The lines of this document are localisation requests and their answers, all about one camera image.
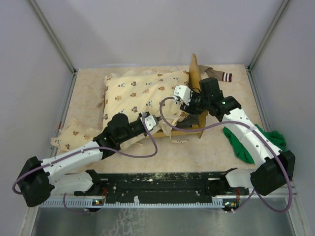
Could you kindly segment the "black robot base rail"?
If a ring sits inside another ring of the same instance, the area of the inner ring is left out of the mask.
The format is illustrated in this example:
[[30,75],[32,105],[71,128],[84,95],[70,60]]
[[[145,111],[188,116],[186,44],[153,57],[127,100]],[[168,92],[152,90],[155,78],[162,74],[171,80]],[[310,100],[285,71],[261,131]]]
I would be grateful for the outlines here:
[[230,187],[227,172],[98,174],[88,170],[54,181],[52,193],[41,207],[85,208],[219,208],[234,212],[251,187]]

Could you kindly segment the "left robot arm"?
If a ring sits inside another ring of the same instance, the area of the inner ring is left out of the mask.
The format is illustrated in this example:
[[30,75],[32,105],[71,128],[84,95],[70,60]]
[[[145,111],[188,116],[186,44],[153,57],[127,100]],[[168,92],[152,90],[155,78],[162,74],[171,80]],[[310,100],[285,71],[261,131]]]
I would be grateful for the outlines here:
[[29,158],[17,179],[27,206],[38,206],[49,197],[64,193],[76,196],[99,194],[102,182],[95,171],[79,174],[70,171],[113,155],[120,151],[123,142],[145,131],[142,118],[129,122],[126,115],[116,114],[103,132],[85,145],[47,159]]

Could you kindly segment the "cream animal print cushion cover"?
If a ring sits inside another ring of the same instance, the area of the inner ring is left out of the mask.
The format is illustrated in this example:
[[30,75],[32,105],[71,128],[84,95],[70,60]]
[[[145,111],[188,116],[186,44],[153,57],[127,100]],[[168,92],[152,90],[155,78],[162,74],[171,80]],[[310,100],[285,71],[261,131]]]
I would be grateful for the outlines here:
[[[161,100],[173,96],[176,86],[189,85],[189,73],[185,70],[138,75],[132,74],[132,72],[135,71],[129,71],[125,74],[128,76],[124,77],[114,77],[114,73],[105,77],[103,130],[112,117],[118,113],[125,114],[129,122],[137,120],[138,114],[146,111],[160,117]],[[187,113],[180,110],[180,102],[174,100],[167,100],[162,111],[164,117],[173,126],[188,116]],[[150,133],[154,135],[158,131],[162,131],[162,134],[168,136],[172,143],[188,142],[188,140],[173,140],[171,127],[162,120]]]

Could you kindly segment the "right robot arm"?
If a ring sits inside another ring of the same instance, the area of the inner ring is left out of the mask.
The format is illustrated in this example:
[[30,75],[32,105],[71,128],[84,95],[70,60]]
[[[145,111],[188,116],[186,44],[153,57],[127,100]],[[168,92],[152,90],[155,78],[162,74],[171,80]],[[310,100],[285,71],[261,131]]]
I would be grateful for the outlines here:
[[253,172],[234,170],[220,182],[224,194],[232,194],[237,187],[253,188],[266,196],[293,178],[295,155],[281,150],[267,138],[248,118],[241,104],[232,96],[225,97],[215,78],[199,81],[200,91],[177,86],[174,96],[182,100],[180,109],[189,114],[210,115],[224,125],[248,151],[257,169]]

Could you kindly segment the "wooden pet bed frame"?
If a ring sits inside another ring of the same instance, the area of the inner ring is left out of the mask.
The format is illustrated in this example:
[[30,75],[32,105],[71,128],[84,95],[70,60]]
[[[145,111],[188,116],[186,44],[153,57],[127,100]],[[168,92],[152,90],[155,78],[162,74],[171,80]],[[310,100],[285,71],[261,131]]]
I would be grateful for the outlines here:
[[200,114],[201,107],[197,100],[201,98],[198,89],[201,73],[196,55],[192,55],[189,70],[171,72],[154,72],[132,75],[130,72],[123,77],[107,77],[105,84],[105,99],[103,125],[105,128],[110,119],[118,113],[127,115],[129,121],[135,121],[139,112],[148,111],[159,116],[159,103],[166,97],[173,96],[176,86],[184,86],[189,91],[191,101],[187,110],[180,110],[180,101],[165,103],[163,115],[172,125],[182,122],[189,114]]

